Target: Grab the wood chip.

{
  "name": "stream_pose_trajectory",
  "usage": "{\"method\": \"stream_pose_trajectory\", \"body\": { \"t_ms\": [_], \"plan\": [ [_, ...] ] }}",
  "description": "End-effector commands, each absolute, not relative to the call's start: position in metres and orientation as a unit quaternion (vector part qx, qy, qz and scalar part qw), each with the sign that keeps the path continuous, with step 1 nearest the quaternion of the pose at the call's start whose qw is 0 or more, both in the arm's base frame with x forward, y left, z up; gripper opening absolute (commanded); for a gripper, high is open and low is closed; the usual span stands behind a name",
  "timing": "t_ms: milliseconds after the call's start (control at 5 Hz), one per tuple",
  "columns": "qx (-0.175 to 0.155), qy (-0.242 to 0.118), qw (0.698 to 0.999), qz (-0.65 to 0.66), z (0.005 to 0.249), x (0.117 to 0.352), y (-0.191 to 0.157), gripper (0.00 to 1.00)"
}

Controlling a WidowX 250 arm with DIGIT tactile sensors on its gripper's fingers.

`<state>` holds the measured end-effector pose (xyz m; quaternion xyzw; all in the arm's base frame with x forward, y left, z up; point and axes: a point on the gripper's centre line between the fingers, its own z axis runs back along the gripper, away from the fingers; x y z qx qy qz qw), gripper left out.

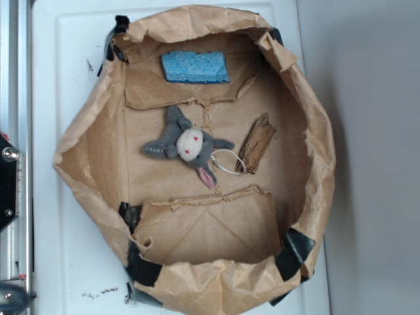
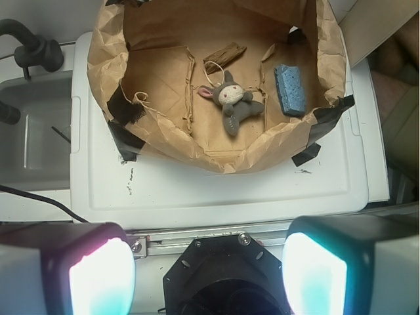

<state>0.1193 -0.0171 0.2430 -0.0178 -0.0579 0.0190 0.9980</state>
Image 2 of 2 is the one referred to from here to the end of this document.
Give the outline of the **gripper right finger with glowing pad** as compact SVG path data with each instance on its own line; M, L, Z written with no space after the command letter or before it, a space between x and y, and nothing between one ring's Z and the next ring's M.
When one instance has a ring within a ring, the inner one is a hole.
M418 314L419 218L301 216L282 275L294 314Z

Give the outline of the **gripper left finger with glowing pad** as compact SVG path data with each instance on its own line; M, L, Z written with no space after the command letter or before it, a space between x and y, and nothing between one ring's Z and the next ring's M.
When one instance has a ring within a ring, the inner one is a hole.
M2 314L128 314L135 273L116 223L1 226Z

